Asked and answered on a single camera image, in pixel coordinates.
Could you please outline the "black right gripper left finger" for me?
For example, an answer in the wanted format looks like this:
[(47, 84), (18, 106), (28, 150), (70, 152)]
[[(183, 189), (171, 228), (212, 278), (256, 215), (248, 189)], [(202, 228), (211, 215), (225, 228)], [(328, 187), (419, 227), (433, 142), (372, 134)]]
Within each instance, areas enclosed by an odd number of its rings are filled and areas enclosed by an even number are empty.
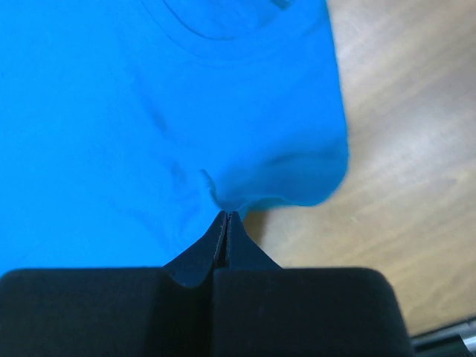
[(227, 228), (161, 268), (19, 269), (1, 278), (3, 356), (209, 356)]

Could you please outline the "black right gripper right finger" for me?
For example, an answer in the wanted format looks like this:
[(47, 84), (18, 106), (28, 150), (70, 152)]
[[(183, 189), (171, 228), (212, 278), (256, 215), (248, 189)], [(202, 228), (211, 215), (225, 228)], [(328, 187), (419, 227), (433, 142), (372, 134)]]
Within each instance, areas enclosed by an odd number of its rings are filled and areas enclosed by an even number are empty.
[(281, 268), (228, 217), (213, 273), (214, 356), (412, 356), (392, 286), (371, 268)]

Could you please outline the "blue t shirt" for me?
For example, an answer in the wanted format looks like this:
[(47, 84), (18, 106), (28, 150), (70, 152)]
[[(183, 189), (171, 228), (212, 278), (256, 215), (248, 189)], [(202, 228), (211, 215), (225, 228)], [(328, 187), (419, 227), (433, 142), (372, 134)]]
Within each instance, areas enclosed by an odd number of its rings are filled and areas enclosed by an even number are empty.
[(325, 1), (1, 3), (2, 272), (162, 266), (348, 156)]

